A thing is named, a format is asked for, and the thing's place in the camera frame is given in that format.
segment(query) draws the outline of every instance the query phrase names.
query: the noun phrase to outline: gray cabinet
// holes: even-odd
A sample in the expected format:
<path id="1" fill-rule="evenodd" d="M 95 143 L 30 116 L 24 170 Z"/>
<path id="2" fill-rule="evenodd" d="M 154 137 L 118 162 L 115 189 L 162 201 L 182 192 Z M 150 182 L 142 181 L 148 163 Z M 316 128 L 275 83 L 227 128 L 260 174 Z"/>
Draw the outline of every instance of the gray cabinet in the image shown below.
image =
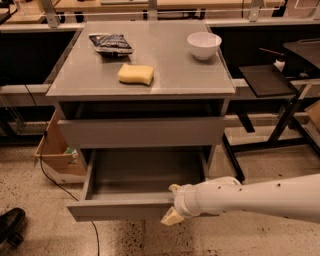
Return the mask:
<path id="1" fill-rule="evenodd" d="M 47 94 L 87 166 L 80 201 L 67 206 L 77 221 L 161 218 L 171 184 L 207 178 L 234 89 L 222 56 L 199 62 L 185 48 L 189 34 L 206 30 L 198 21 L 85 26 Z M 99 32 L 123 33 L 135 52 L 100 56 L 88 40 Z M 151 86 L 121 84 L 122 63 L 153 66 Z"/>

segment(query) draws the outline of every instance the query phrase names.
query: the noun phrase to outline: cardboard box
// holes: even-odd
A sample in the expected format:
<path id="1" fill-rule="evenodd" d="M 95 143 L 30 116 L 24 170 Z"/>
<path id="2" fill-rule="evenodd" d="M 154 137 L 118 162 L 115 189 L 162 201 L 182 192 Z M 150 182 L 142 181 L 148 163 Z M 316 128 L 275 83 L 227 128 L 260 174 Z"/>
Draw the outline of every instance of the cardboard box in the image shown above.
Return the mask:
<path id="1" fill-rule="evenodd" d="M 308 113 L 318 131 L 320 131 L 320 100 L 307 107 L 305 111 Z"/>
<path id="2" fill-rule="evenodd" d="M 86 170 L 78 154 L 65 154 L 68 145 L 58 127 L 56 113 L 47 127 L 47 136 L 43 136 L 35 156 L 40 160 L 47 175 L 58 184 L 83 183 Z"/>

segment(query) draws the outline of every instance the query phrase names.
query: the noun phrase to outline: drawer front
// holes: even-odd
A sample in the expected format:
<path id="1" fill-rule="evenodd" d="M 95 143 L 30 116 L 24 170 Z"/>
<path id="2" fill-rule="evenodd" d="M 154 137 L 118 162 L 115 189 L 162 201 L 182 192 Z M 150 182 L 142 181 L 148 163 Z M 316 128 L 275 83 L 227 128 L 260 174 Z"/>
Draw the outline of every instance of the drawer front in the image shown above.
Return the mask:
<path id="1" fill-rule="evenodd" d="M 220 143 L 225 119 L 60 120 L 59 127 L 71 147 L 199 146 Z"/>
<path id="2" fill-rule="evenodd" d="M 126 200 L 118 203 L 112 201 L 83 201 L 69 204 L 67 207 L 76 221 L 161 219 L 173 205 L 173 199 L 172 203 L 165 201 L 165 199 L 140 203 L 130 203 Z"/>

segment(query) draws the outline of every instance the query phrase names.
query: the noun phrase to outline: black shoe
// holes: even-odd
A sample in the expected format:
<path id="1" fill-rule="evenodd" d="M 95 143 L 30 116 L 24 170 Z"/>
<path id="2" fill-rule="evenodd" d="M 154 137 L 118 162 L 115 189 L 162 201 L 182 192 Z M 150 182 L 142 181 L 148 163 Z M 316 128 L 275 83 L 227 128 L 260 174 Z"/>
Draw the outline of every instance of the black shoe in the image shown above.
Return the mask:
<path id="1" fill-rule="evenodd" d="M 23 241 L 19 233 L 26 213 L 21 208 L 14 208 L 0 216 L 0 244 L 7 239 L 7 242 L 17 248 Z"/>

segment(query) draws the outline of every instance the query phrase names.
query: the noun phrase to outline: cabinet top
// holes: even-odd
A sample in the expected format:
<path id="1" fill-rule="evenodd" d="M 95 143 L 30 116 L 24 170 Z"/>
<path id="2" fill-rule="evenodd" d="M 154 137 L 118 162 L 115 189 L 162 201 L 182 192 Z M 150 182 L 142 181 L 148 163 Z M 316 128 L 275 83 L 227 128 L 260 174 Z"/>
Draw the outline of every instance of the cabinet top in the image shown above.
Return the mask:
<path id="1" fill-rule="evenodd" d="M 220 54 L 195 59 L 187 37 L 207 31 L 202 21 L 119 21 L 85 25 L 47 96 L 56 100 L 195 98 L 233 94 L 234 88 Z M 93 33 L 123 34 L 135 49 L 127 57 L 110 59 L 94 50 Z M 150 86 L 119 82 L 123 63 L 154 68 Z"/>

